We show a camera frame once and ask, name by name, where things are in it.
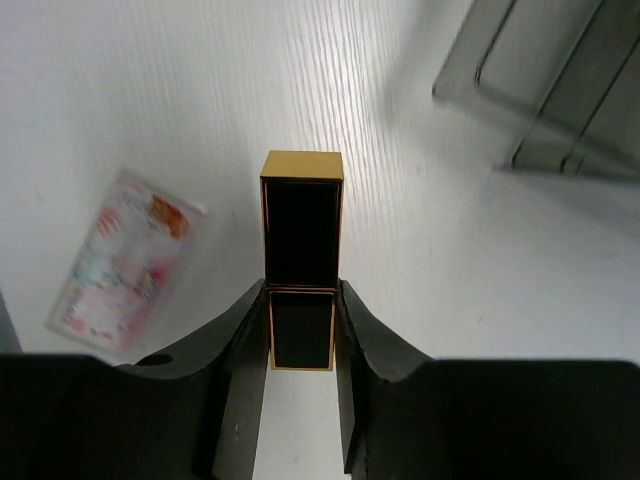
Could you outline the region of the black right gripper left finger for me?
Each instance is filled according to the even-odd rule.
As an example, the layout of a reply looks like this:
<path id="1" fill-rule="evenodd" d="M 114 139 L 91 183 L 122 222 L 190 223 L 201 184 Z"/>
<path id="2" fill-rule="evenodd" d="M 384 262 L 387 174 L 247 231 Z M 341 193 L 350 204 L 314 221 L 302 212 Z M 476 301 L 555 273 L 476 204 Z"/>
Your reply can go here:
<path id="1" fill-rule="evenodd" d="M 1 358 L 5 479 L 249 479 L 268 357 L 265 285 L 133 365 Z"/>

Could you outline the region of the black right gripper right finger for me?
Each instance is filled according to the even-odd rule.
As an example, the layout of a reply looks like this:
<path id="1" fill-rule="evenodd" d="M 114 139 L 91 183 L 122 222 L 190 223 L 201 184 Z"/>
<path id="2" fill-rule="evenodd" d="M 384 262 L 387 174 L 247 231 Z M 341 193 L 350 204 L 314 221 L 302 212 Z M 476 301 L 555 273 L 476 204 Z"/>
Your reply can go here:
<path id="1" fill-rule="evenodd" d="M 348 283 L 336 303 L 354 479 L 635 479 L 639 369 L 617 360 L 434 359 Z"/>

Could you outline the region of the clear acrylic makeup organizer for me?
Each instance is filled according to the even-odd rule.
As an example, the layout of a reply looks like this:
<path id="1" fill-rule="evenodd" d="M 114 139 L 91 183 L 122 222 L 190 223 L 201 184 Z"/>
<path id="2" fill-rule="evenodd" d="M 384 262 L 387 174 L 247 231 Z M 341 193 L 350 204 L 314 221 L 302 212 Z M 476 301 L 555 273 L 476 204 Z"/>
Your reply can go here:
<path id="1" fill-rule="evenodd" d="M 433 97 L 509 130 L 514 170 L 639 179 L 639 4 L 475 1 Z"/>

